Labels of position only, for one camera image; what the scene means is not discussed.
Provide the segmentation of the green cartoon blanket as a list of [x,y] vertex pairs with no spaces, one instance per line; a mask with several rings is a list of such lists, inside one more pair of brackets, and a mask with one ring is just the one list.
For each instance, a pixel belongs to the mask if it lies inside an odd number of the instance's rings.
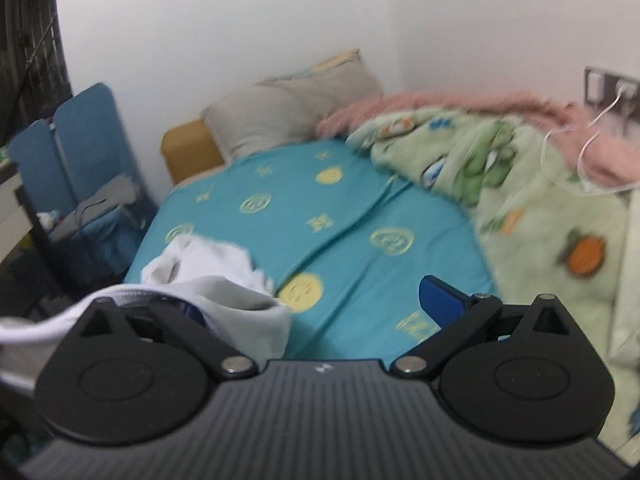
[[587,194],[542,132],[516,115],[423,107],[372,118],[346,142],[458,204],[500,297],[519,303],[551,292],[608,357],[628,206]]

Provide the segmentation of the white garment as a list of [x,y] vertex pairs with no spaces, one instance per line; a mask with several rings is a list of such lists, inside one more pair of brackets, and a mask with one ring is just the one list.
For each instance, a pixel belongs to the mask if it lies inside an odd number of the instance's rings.
[[31,396],[55,347],[93,300],[105,297],[125,307],[154,296],[196,307],[214,335],[260,366],[285,354],[292,310],[274,296],[272,279],[254,266],[250,253],[232,243],[181,234],[142,269],[139,284],[102,288],[41,322],[2,318],[1,385]]

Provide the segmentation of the wall power socket plate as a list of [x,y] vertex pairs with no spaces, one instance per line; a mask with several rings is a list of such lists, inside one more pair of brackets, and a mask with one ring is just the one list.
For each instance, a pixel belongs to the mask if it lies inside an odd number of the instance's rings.
[[639,132],[639,78],[587,66],[584,69],[585,107],[594,119],[615,126],[619,136]]

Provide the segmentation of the white desk dark top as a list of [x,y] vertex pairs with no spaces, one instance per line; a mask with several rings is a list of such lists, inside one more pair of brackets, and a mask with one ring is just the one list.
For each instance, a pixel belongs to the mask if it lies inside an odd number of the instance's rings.
[[1,261],[6,260],[26,236],[32,239],[35,251],[51,270],[51,254],[46,232],[26,194],[17,164],[9,159],[1,163],[0,196]]

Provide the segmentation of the grey cloth on chair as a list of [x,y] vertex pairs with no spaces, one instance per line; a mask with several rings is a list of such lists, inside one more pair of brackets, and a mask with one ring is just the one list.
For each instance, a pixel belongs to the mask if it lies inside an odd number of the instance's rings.
[[84,226],[120,206],[132,206],[141,196],[139,185],[126,174],[119,174],[101,186],[93,195],[66,214],[49,235],[51,242],[60,242],[79,232]]

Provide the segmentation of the dark barred window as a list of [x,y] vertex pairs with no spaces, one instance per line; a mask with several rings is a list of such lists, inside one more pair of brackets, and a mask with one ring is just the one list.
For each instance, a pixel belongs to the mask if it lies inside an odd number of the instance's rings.
[[0,0],[1,143],[72,97],[56,0]]

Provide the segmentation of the mustard yellow cushion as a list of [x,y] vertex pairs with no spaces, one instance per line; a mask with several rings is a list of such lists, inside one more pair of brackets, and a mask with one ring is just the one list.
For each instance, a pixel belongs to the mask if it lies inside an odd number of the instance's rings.
[[201,119],[167,130],[160,142],[160,154],[174,185],[226,164]]

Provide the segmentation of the blue covered chair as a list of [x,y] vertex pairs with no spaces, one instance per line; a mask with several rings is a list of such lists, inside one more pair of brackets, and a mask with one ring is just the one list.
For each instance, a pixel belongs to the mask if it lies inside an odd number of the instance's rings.
[[58,108],[54,124],[77,202],[74,209],[119,174],[139,185],[141,196],[134,205],[120,206],[73,236],[52,242],[78,284],[122,276],[134,260],[156,207],[131,154],[111,90],[99,82],[80,92]]
[[26,194],[37,212],[68,214],[74,199],[49,125],[37,120],[10,141],[10,159],[17,163]]

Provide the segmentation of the teal patterned bed sheet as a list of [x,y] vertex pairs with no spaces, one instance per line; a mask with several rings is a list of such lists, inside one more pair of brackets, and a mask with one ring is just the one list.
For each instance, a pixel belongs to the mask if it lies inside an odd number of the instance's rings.
[[248,251],[293,310],[291,359],[390,362],[420,344],[437,330],[419,304],[424,276],[467,294],[496,289],[454,203],[340,141],[276,148],[176,188],[127,281],[179,234]]

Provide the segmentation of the grey pillow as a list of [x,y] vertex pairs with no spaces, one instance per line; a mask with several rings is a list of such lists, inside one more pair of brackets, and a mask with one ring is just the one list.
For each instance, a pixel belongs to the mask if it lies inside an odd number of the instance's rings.
[[293,75],[265,79],[209,104],[201,118],[225,162],[308,142],[322,119],[383,88],[347,50]]

